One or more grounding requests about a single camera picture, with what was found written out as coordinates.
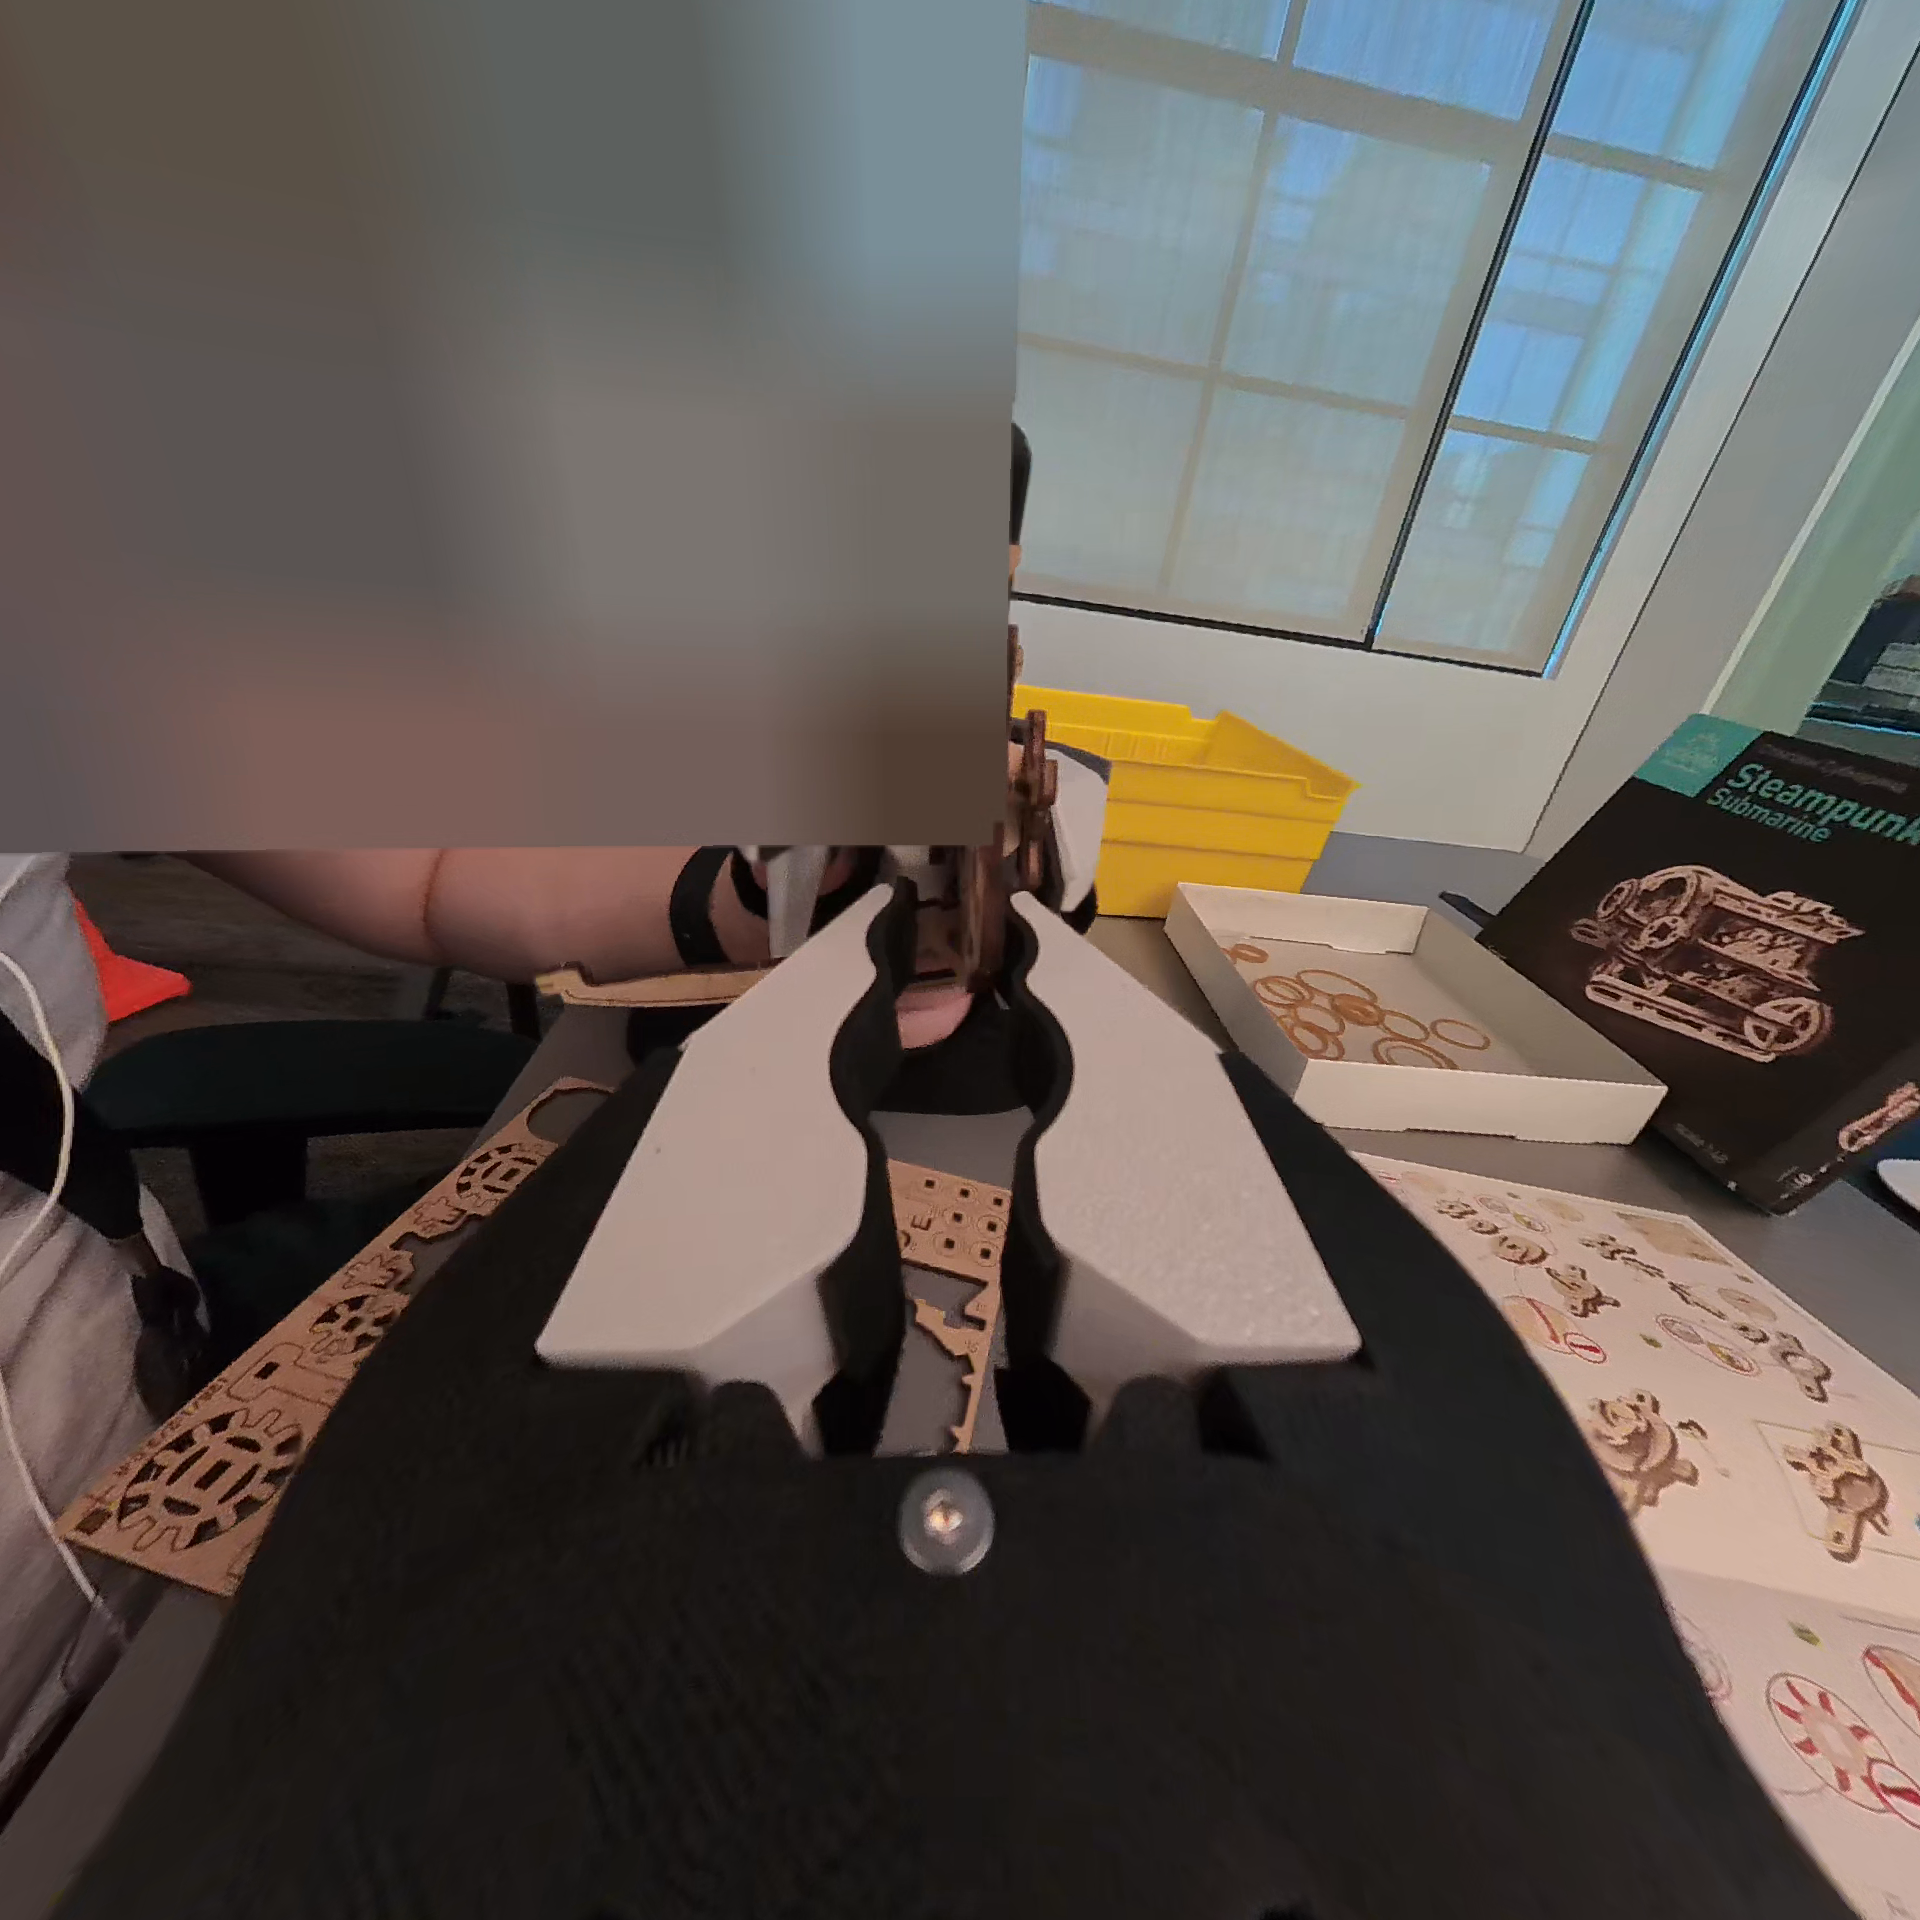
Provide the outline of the white cardboard box tray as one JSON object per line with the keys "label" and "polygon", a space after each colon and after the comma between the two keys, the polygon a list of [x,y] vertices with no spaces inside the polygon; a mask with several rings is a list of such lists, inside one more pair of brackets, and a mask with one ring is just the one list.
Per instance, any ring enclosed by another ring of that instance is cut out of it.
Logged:
{"label": "white cardboard box tray", "polygon": [[1665,1104],[1441,908],[1181,882],[1164,929],[1234,1047],[1329,1128],[1635,1144]]}

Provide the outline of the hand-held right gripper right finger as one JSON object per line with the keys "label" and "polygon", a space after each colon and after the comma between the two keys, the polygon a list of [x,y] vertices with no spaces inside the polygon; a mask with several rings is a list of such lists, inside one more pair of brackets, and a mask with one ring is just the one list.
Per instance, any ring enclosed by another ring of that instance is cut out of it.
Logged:
{"label": "hand-held right gripper right finger", "polygon": [[1219,1047],[1031,894],[1009,901],[1028,1127],[999,1264],[1006,1452],[1074,1452],[1136,1381],[1359,1355]]}

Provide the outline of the orange cone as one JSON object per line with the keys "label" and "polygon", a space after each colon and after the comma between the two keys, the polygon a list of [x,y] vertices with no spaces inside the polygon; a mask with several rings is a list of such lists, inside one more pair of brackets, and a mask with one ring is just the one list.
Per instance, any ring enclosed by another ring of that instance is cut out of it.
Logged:
{"label": "orange cone", "polygon": [[111,948],[76,894],[71,894],[71,908],[96,977],[109,1025],[119,1025],[124,1021],[134,1021],[192,995],[192,984],[179,972]]}

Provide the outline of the brown wooden model assembly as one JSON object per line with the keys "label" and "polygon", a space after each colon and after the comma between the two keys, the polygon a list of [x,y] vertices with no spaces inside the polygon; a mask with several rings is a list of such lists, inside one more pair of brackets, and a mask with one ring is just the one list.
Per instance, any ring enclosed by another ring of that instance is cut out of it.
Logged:
{"label": "brown wooden model assembly", "polygon": [[1045,902],[1045,828],[1059,809],[1059,768],[1048,752],[1045,714],[1019,719],[1009,774],[1009,804],[986,845],[894,849],[892,859],[914,888],[921,912],[951,915],[948,964],[921,968],[921,981],[951,975],[968,992],[989,988],[1004,968],[1006,912],[1016,894]]}

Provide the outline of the illustrated instruction booklet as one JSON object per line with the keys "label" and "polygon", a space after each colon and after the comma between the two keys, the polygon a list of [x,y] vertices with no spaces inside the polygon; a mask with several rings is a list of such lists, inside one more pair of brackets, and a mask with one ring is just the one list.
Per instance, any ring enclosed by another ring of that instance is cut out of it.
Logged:
{"label": "illustrated instruction booklet", "polygon": [[1811,1858],[1915,1918],[1918,1398],[1685,1214],[1359,1164],[1529,1342]]}

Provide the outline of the pale wooden strip part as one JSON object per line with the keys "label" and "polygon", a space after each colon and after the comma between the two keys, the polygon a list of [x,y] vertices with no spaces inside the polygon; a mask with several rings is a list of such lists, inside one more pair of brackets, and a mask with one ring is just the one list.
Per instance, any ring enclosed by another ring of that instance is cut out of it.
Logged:
{"label": "pale wooden strip part", "polygon": [[655,1008],[705,1008],[725,1005],[751,992],[776,972],[775,964],[758,968],[692,968],[675,975],[648,975],[636,981],[591,984],[579,968],[546,972],[535,981],[539,995],[564,1005],[599,1005],[619,1012]]}

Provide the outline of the person's white shirt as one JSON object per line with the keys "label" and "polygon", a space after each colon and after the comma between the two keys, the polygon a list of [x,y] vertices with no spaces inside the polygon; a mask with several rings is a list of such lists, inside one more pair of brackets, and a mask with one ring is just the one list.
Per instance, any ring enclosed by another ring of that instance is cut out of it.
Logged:
{"label": "person's white shirt", "polygon": [[151,1434],[125,1258],[66,1204],[66,1098],[109,1021],[64,851],[2,854],[2,1811],[104,1685],[151,1599],[54,1541],[61,1515]]}

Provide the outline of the yellow plastic bin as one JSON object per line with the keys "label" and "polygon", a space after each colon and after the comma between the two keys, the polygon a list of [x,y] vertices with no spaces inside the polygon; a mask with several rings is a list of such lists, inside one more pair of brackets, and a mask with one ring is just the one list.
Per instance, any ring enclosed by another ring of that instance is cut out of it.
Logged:
{"label": "yellow plastic bin", "polygon": [[1219,711],[1019,682],[1014,711],[1111,765],[1098,905],[1165,921],[1181,882],[1298,894],[1356,779]]}

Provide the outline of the large grid window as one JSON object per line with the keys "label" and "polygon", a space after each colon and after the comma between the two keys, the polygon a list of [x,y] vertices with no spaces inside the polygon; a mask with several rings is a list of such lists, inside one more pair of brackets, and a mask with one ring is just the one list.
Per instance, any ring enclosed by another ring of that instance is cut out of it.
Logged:
{"label": "large grid window", "polygon": [[1031,2],[1019,592],[1549,677],[1856,2]]}

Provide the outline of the laser-cut wooden parts sheet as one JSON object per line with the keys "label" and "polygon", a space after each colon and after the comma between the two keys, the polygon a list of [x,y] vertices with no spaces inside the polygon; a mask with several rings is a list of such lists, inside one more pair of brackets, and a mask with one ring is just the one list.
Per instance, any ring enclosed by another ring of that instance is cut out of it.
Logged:
{"label": "laser-cut wooden parts sheet", "polygon": [[[314,1295],[228,1362],[61,1518],[61,1541],[208,1598],[234,1598],[282,1485],[418,1289],[608,1098],[564,1077],[411,1204]],[[911,1338],[944,1352],[931,1454],[981,1449],[996,1357],[999,1258],[1012,1195],[892,1161]]]}

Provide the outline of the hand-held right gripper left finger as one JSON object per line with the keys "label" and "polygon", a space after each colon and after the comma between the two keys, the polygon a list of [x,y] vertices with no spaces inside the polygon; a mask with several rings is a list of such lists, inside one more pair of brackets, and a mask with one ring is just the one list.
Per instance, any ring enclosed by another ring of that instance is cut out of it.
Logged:
{"label": "hand-held right gripper left finger", "polygon": [[551,1308],[548,1365],[762,1382],[874,1454],[906,1334],[886,1148],[911,888],[872,888],[682,1042]]}

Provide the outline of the person's left forearm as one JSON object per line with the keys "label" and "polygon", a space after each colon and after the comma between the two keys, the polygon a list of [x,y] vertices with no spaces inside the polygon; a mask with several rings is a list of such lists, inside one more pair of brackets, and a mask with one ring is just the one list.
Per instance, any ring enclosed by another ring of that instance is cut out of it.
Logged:
{"label": "person's left forearm", "polygon": [[196,872],[356,951],[535,981],[678,968],[688,849],[189,851]]}

